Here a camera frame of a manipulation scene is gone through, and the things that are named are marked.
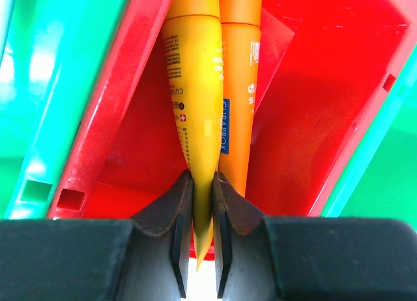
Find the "blue label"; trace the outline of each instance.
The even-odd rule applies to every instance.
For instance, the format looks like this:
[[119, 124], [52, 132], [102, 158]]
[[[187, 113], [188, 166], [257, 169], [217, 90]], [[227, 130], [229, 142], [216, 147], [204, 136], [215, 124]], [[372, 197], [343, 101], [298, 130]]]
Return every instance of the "blue label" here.
[[222, 149], [221, 153], [229, 154], [230, 99], [223, 100]]

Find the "tube cap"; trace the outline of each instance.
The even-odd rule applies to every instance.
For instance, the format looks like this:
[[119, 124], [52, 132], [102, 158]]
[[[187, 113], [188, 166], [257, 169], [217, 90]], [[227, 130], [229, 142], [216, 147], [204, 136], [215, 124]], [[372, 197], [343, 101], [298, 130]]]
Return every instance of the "tube cap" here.
[[262, 0], [220, 0], [222, 23], [246, 23], [261, 26]]
[[220, 18], [219, 0], [172, 0], [165, 20], [192, 15]]

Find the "yellow tube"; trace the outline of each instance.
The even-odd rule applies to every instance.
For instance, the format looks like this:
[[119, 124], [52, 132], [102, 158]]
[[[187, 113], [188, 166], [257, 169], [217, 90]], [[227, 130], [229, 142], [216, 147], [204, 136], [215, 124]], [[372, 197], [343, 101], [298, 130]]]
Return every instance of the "yellow tube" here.
[[262, 0], [220, 0], [224, 101], [219, 171], [245, 196], [257, 87]]
[[197, 269], [212, 240], [211, 190], [220, 154], [223, 56], [218, 0], [173, 0], [162, 26], [182, 151], [194, 180]]

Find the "red plastic crate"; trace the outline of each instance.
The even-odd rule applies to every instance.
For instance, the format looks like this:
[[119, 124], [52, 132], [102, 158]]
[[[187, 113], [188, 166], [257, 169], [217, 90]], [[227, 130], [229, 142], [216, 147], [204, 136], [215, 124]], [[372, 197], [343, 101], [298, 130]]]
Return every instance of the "red plastic crate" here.
[[171, 0], [130, 0], [48, 217], [82, 217], [170, 3]]
[[[167, 8], [149, 3], [154, 34], [137, 21], [119, 32], [118, 63], [110, 53], [50, 217], [129, 217], [186, 168], [160, 39], [132, 96], [147, 56], [133, 38], [149, 50]], [[124, 22], [146, 13], [131, 5]], [[416, 21], [417, 0], [263, 0], [248, 200], [268, 214], [320, 213], [412, 51]]]

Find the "orange tube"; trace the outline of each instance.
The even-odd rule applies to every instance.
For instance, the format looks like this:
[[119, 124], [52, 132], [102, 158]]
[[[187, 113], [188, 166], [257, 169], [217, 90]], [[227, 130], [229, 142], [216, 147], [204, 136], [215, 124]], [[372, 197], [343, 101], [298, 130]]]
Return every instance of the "orange tube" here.
[[224, 61], [219, 171], [245, 195], [261, 39], [262, 0], [220, 0]]

